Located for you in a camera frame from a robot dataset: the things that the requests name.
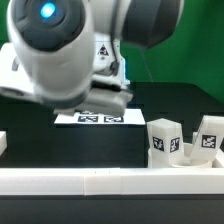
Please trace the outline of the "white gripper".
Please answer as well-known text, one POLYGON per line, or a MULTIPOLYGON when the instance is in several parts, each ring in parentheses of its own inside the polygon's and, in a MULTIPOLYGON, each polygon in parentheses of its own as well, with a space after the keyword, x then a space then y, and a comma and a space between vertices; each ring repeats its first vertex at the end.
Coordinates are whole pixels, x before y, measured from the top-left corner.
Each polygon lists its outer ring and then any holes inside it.
POLYGON ((76 106, 60 107, 43 100, 34 92, 33 84, 18 60, 14 47, 6 43, 0 49, 0 95, 25 100, 47 106, 55 114, 73 115, 78 111, 90 111, 101 114, 122 116, 133 93, 117 76, 93 76, 92 88, 87 98, 76 106))

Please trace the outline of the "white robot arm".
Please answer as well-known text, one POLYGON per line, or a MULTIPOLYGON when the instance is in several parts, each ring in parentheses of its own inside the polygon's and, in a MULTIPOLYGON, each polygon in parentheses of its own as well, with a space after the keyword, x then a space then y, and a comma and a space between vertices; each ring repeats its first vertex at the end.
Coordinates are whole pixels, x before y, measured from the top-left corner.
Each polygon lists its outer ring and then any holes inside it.
POLYGON ((122 116, 133 93, 118 79, 118 53, 102 59, 96 36, 149 49, 174 33, 183 8, 184 0, 9 0, 0 95, 122 116))

